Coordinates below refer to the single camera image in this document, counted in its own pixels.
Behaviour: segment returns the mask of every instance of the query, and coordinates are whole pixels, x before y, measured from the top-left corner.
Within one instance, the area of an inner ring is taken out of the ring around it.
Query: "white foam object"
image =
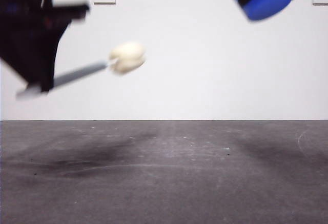
[[[145,62],[145,48],[137,42],[129,42],[115,47],[110,54],[110,60],[116,62],[111,69],[119,74],[125,74],[137,69]]]

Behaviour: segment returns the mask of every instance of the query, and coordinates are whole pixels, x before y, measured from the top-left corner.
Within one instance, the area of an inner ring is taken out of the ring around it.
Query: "gray floor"
[[[1,125],[3,224],[328,223],[328,121]]]

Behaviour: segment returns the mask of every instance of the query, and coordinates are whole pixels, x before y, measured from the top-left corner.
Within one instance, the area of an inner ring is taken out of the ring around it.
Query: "white wall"
[[[328,119],[327,19],[328,7],[311,0],[260,23],[233,0],[92,5],[62,38],[55,72],[107,58],[129,40],[146,46],[147,63],[31,101],[15,100],[25,84],[3,63],[2,119]]]

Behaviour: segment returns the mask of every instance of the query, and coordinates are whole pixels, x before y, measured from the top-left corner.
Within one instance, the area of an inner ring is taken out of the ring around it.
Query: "gray rod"
[[[74,80],[80,79],[87,75],[93,74],[93,73],[98,72],[107,67],[108,67],[107,62],[99,62],[99,63],[95,63],[92,65],[86,66],[84,68],[78,69],[71,73],[60,75],[60,76],[54,78],[54,88],[62,86],[69,82],[72,82]]]

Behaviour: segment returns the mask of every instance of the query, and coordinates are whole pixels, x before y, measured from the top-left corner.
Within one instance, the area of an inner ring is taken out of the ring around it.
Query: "concrete floor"
[[[328,223],[328,121],[8,121],[1,223]]]

